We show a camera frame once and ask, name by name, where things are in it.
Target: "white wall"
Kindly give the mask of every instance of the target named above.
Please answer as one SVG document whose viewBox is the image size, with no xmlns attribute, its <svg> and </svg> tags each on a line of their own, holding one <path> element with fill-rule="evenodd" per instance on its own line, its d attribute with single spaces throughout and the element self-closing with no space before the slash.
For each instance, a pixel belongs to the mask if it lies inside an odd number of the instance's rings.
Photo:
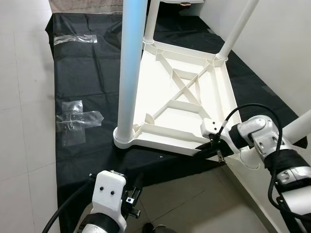
<svg viewBox="0 0 311 233">
<path fill-rule="evenodd" d="M 247 0 L 205 0 L 187 15 L 200 18 L 226 40 Z M 311 1 L 260 0 L 233 50 L 299 116 L 311 108 Z M 301 154 L 311 162 L 308 150 Z M 270 174 L 251 171 L 235 159 L 229 167 L 279 232 L 288 232 L 267 199 Z"/>
</svg>

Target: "black cloth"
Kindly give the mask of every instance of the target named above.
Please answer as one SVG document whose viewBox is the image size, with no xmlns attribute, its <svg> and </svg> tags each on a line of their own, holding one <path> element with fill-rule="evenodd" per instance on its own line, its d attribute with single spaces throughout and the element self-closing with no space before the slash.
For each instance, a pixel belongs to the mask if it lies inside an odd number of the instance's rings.
<svg viewBox="0 0 311 233">
<path fill-rule="evenodd" d="M 114 146 L 117 126 L 122 16 L 92 14 L 53 14 L 46 31 L 54 57 L 55 114 L 62 114 L 62 103 L 82 100 L 83 111 L 100 111 L 101 127 L 85 129 L 86 143 L 63 147 L 62 134 L 56 133 L 56 179 L 58 205 L 61 205 L 87 179 L 89 173 L 114 169 L 125 173 L 128 187 L 144 173 L 143 185 L 151 185 L 201 173 L 219 166 L 217 162 L 195 160 L 190 156 L 133 146 Z M 199 17 L 159 17 L 155 40 L 194 50 L 217 53 L 223 40 L 208 32 Z M 53 45 L 60 35 L 95 34 L 98 43 L 66 42 Z M 296 119 L 295 113 L 268 86 L 231 52 L 227 69 L 238 105 L 266 104 L 281 117 L 283 126 Z M 242 120 L 258 114 L 271 114 L 260 108 L 240 110 Z M 62 233 L 71 233 L 91 202 L 92 188 L 81 194 L 60 215 Z"/>
</svg>

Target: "white pole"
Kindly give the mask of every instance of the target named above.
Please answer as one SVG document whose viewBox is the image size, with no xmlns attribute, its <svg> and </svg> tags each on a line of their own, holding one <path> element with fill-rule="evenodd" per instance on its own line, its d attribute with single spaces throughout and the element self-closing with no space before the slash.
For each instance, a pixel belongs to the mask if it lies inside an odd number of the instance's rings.
<svg viewBox="0 0 311 233">
<path fill-rule="evenodd" d="M 115 142 L 126 144 L 134 137 L 133 120 L 138 87 L 147 0 L 124 0 L 118 127 Z"/>
<path fill-rule="evenodd" d="M 311 110 L 283 128 L 283 134 L 290 143 L 311 134 Z"/>
<path fill-rule="evenodd" d="M 240 18 L 238 19 L 237 23 L 235 24 L 233 30 L 229 34 L 225 44 L 223 45 L 222 49 L 219 53 L 216 54 L 216 57 L 220 60 L 227 60 L 230 51 L 233 48 L 233 45 L 237 41 L 239 35 L 241 34 L 244 26 L 246 25 L 247 21 L 251 17 L 257 3 L 259 0 L 250 0 L 246 7 L 244 8 Z"/>
<path fill-rule="evenodd" d="M 146 43 L 154 42 L 154 33 L 156 28 L 156 18 L 159 11 L 160 0 L 151 0 L 148 13 L 147 25 L 145 30 L 144 41 Z"/>
</svg>

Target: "tile floor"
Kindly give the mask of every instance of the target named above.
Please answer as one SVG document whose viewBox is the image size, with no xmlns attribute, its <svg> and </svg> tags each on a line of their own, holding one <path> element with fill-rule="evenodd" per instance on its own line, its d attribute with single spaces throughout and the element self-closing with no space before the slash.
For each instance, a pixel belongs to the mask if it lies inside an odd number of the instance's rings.
<svg viewBox="0 0 311 233">
<path fill-rule="evenodd" d="M 48 0 L 0 1 L 0 227 L 39 233 L 57 208 L 53 60 L 44 32 Z M 209 171 L 144 189 L 142 225 L 180 233 L 267 232 L 230 182 Z M 59 232 L 56 222 L 52 233 Z"/>
</svg>

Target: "black cable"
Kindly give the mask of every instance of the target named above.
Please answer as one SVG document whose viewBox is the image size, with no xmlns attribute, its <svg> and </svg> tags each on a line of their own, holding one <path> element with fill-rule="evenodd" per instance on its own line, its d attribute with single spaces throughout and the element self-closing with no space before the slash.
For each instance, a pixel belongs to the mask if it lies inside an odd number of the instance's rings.
<svg viewBox="0 0 311 233">
<path fill-rule="evenodd" d="M 279 151 L 280 151 L 280 147 L 281 147 L 281 144 L 282 144 L 282 137 L 283 137 L 283 129 L 282 129 L 282 126 L 281 126 L 281 121 L 279 119 L 279 117 L 277 116 L 277 114 L 271 109 L 269 108 L 268 106 L 266 105 L 263 105 L 263 104 L 259 104 L 259 103 L 248 103 L 248 104 L 244 104 L 242 106 L 239 106 L 235 109 L 233 109 L 231 111 L 231 113 L 229 113 L 229 115 L 226 117 L 223 125 L 221 126 L 221 128 L 219 129 L 218 133 L 216 134 L 217 137 L 220 137 L 225 125 L 227 124 L 228 120 L 230 119 L 230 117 L 232 117 L 232 115 L 239 109 L 241 108 L 245 108 L 245 107 L 249 107 L 249 106 L 256 106 L 256 107 L 261 107 L 261 108 L 264 108 L 264 109 L 267 109 L 270 113 L 272 113 L 272 115 L 276 118 L 276 122 L 277 122 L 277 129 L 278 129 L 278 139 L 277 139 L 277 143 L 276 143 L 276 156 L 279 156 Z M 279 211 L 282 211 L 282 212 L 285 212 L 289 215 L 292 215 L 293 217 L 295 218 L 298 218 L 300 220 L 303 220 L 303 221 L 310 221 L 310 218 L 307 217 L 307 216 L 303 216 L 303 215 L 299 215 L 299 214 L 296 214 L 292 211 L 289 211 L 289 210 L 286 210 L 282 207 L 280 207 L 272 198 L 272 192 L 273 192 L 273 187 L 274 187 L 274 184 L 275 184 L 275 180 L 276 180 L 276 170 L 273 168 L 272 169 L 272 172 L 271 172 L 271 180 L 270 180 L 270 184 L 269 184 L 269 188 L 268 188 L 268 199 L 269 199 L 269 202 L 275 207 L 277 208 Z"/>
<path fill-rule="evenodd" d="M 75 191 L 54 213 L 54 215 L 51 217 L 45 228 L 43 229 L 42 233 L 48 233 L 51 226 L 57 220 L 59 214 L 64 210 L 64 208 L 73 201 L 80 193 L 82 193 L 91 183 L 94 182 L 93 178 L 90 178 L 83 186 L 81 186 L 77 191 Z"/>
</svg>

